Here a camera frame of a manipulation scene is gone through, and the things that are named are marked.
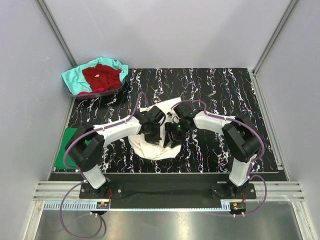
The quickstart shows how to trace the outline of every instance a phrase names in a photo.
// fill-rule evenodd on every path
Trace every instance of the cable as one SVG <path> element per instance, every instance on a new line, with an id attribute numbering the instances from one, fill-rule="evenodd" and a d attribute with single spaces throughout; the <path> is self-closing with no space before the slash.
<path id="1" fill-rule="evenodd" d="M 175 123 L 175 118 L 176 119 L 178 119 L 178 122 L 180 121 L 180 119 L 177 117 L 177 116 L 174 116 L 173 118 L 172 118 L 172 121 Z"/>
<path id="2" fill-rule="evenodd" d="M 136 99 L 136 103 L 135 103 L 134 109 L 133 109 L 131 115 L 129 116 L 129 118 L 126 119 L 126 121 L 129 121 L 135 115 L 135 113 L 136 113 L 136 111 L 138 109 L 139 101 L 141 100 L 142 95 L 144 96 L 144 99 L 145 99 L 145 102 L 146 102 L 146 107 L 147 108 L 149 107 L 149 102 L 148 102 L 148 98 L 147 98 L 146 94 L 143 91 L 139 92 L 138 97 Z"/>
<path id="3" fill-rule="evenodd" d="M 181 103 L 185 103 L 185 102 L 197 102 L 197 103 L 201 103 L 203 104 L 204 108 L 203 108 L 203 112 L 204 114 L 206 114 L 207 116 L 209 117 L 212 117 L 212 118 L 216 118 L 216 119 L 220 119 L 220 120 L 228 120 L 228 121 L 231 121 L 231 122 L 235 122 L 237 124 L 239 124 L 240 126 L 248 129 L 259 141 L 260 145 L 261 145 L 261 152 L 259 155 L 257 155 L 254 159 L 251 160 L 252 163 L 256 162 L 256 160 L 258 159 L 261 159 L 262 156 L 265 154 L 265 145 L 264 145 L 264 142 L 262 141 L 261 137 L 259 136 L 259 134 L 253 130 L 250 126 L 246 125 L 245 123 L 239 121 L 239 120 L 236 120 L 234 118 L 231 118 L 231 117 L 224 117 L 224 116 L 218 116 L 218 115 L 215 115 L 215 114 L 212 114 L 210 112 L 207 112 L 207 104 L 204 102 L 204 101 L 201 101 L 201 100 L 183 100 L 183 101 L 180 101 L 180 102 L 177 102 L 176 104 L 174 104 L 171 109 L 173 109 L 174 107 L 176 107 L 177 105 L 181 104 Z M 247 176 L 249 176 L 249 173 L 251 172 L 252 170 L 252 167 L 253 165 L 250 164 L 249 168 L 248 168 L 248 171 L 246 173 Z"/>
<path id="4" fill-rule="evenodd" d="M 85 213 L 85 214 L 82 214 L 82 215 L 78 216 L 78 217 L 75 218 L 72 222 L 70 222 L 68 225 L 65 225 L 65 227 L 68 228 L 69 226 L 71 226 L 72 224 L 74 224 L 74 223 L 75 223 L 76 221 L 78 221 L 79 219 L 81 219 L 81 218 L 83 218 L 83 217 L 85 217 L 85 216 L 88 216 L 88 215 L 90 215 L 90 213 Z M 54 224 L 52 223 L 52 220 L 49 219 L 48 222 L 49 222 L 48 227 L 50 228 L 50 230 L 51 230 L 52 232 L 59 233 L 59 232 L 65 230 L 64 228 L 61 228 L 61 229 L 58 229 L 58 230 L 53 229 L 53 228 L 51 227 L 52 225 L 54 225 Z"/>
<path id="5" fill-rule="evenodd" d="M 263 200 L 262 200 L 261 205 L 260 205 L 256 210 L 247 213 L 247 214 L 246 214 L 247 216 L 250 216 L 250 215 L 255 214 L 256 212 L 258 212 L 258 211 L 263 207 L 263 205 L 265 205 L 266 200 L 267 200 L 268 190 L 267 190 L 266 181 L 264 180 L 264 178 L 263 178 L 262 176 L 260 176 L 260 175 L 258 175 L 258 174 L 252 175 L 252 176 L 250 177 L 249 181 L 251 181 L 251 180 L 254 179 L 254 178 L 259 178 L 259 179 L 263 182 L 263 185 L 264 185 L 264 197 L 263 197 Z"/>
<path id="6" fill-rule="evenodd" d="M 242 199 L 241 203 L 245 203 L 245 201 L 246 201 L 246 194 L 243 193 L 243 199 Z"/>
<path id="7" fill-rule="evenodd" d="M 72 232 L 70 232 L 70 231 L 67 229 L 67 226 L 65 225 L 64 220 L 63 220 L 63 217 L 62 217 L 62 207 L 63 207 L 63 204 L 64 204 L 67 196 L 71 193 L 71 191 L 72 191 L 73 189 L 75 189 L 76 187 L 78 187 L 78 186 L 80 186 L 81 184 L 84 184 L 84 183 L 85 183 L 85 181 L 82 181 L 82 182 L 77 183 L 77 184 L 74 185 L 72 188 L 70 188 L 70 190 L 65 194 L 65 196 L 63 197 L 63 199 L 62 199 L 62 201 L 61 201 L 61 204 L 60 204 L 59 216 L 60 216 L 60 222 L 61 222 L 61 224 L 62 224 L 63 229 L 64 229 L 70 236 L 72 236 L 72 237 L 74 237 L 74 238 L 77 238 L 77 239 L 93 239 L 93 238 L 95 238 L 95 237 L 99 234 L 99 232 L 100 232 L 101 229 L 102 229 L 103 218 L 102 218 L 100 215 L 95 214 L 95 216 L 98 216 L 99 219 L 100 219 L 100 226 L 99 226 L 98 230 L 96 231 L 96 233 L 93 234 L 92 236 L 78 236 L 78 235 L 73 234 Z"/>
<path id="8" fill-rule="evenodd" d="M 160 124 L 160 127 L 165 123 L 166 118 L 167 118 L 166 115 L 164 115 L 163 120 L 162 120 L 162 123 Z"/>

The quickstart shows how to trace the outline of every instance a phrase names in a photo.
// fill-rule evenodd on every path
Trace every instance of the purple cable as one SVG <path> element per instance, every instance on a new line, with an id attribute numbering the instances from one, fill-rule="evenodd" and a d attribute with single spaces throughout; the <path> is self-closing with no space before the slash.
<path id="1" fill-rule="evenodd" d="M 65 225 L 65 227 L 68 228 L 68 227 L 70 227 L 72 224 L 74 224 L 76 221 L 78 221 L 79 219 L 81 219 L 81 218 L 83 218 L 83 217 L 85 217 L 85 216 L 89 216 L 89 215 L 90 215 L 90 213 L 82 214 L 82 215 L 78 216 L 76 219 L 74 219 L 72 222 L 70 222 L 68 225 Z M 59 232 L 65 230 L 64 228 L 61 228 L 61 229 L 58 229 L 58 230 L 52 229 L 52 228 L 51 228 L 51 225 L 53 225 L 53 224 L 52 224 L 51 221 L 50 221 L 50 223 L 48 224 L 48 227 L 50 228 L 50 230 L 51 230 L 52 232 L 59 233 Z"/>
<path id="2" fill-rule="evenodd" d="M 262 176 L 260 176 L 260 175 L 258 175 L 258 174 L 252 175 L 252 176 L 249 178 L 249 181 L 251 181 L 251 180 L 254 179 L 254 178 L 259 178 L 259 179 L 263 182 L 263 185 L 264 185 L 264 197 L 263 197 L 263 200 L 262 200 L 261 205 L 260 205 L 256 210 L 247 213 L 246 215 L 248 215 L 248 216 L 250 216 L 250 215 L 255 214 L 256 212 L 258 212 L 258 211 L 263 207 L 263 205 L 265 205 L 266 200 L 267 200 L 268 190 L 267 190 L 266 181 L 264 180 L 264 178 L 263 178 Z"/>
<path id="3" fill-rule="evenodd" d="M 264 142 L 262 141 L 261 137 L 259 136 L 259 134 L 253 130 L 251 127 L 249 127 L 248 125 L 244 124 L 243 122 L 241 121 L 238 121 L 236 119 L 233 119 L 233 118 L 230 118 L 230 117 L 224 117 L 224 116 L 217 116 L 213 113 L 210 113 L 210 112 L 207 112 L 207 104 L 204 102 L 204 101 L 201 101 L 201 100 L 183 100 L 183 101 L 180 101 L 180 102 L 177 102 L 176 104 L 174 104 L 171 109 L 173 109 L 175 106 L 181 104 L 181 103 L 185 103 L 185 102 L 197 102 L 197 103 L 201 103 L 204 105 L 204 108 L 203 108 L 203 112 L 204 114 L 206 114 L 207 116 L 209 117 L 212 117 L 212 118 L 216 118 L 216 119 L 221 119 L 221 120 L 228 120 L 228 121 L 232 121 L 232 122 L 235 122 L 237 124 L 239 124 L 240 126 L 243 126 L 244 128 L 248 129 L 259 141 L 260 145 L 261 145 L 261 153 L 256 156 L 254 159 L 252 159 L 252 163 L 254 163 L 256 160 L 262 158 L 262 156 L 265 154 L 265 145 L 264 145 Z M 246 173 L 247 176 L 249 176 L 249 173 L 251 172 L 252 170 L 252 167 L 253 165 L 250 164 L 249 168 L 248 168 L 248 171 Z"/>
<path id="4" fill-rule="evenodd" d="M 72 191 L 73 189 L 75 189 L 76 187 L 80 186 L 80 185 L 83 184 L 83 183 L 85 183 L 85 182 L 82 181 L 82 182 L 79 182 L 79 183 L 77 183 L 76 185 L 74 185 L 72 188 L 70 188 L 70 190 L 69 190 L 69 191 L 66 193 L 66 195 L 63 197 L 63 199 L 62 199 L 62 201 L 61 201 L 61 204 L 60 204 L 60 208 L 59 208 L 59 216 L 60 216 L 60 221 L 61 221 L 61 224 L 62 224 L 63 229 L 64 229 L 70 236 L 75 237 L 75 238 L 77 238 L 77 239 L 93 239 L 93 238 L 95 238 L 95 237 L 99 234 L 99 232 L 101 231 L 101 228 L 102 228 L 103 218 L 102 218 L 100 215 L 97 215 L 97 216 L 99 217 L 99 219 L 100 219 L 99 229 L 98 229 L 98 230 L 96 231 L 96 233 L 93 234 L 92 236 L 78 236 L 78 235 L 73 234 L 72 232 L 70 232 L 70 231 L 67 229 L 67 226 L 65 225 L 64 220 L 63 220 L 63 218 L 62 218 L 62 207 L 63 207 L 63 204 L 64 204 L 67 196 L 69 195 L 69 193 L 71 193 L 71 191 Z"/>

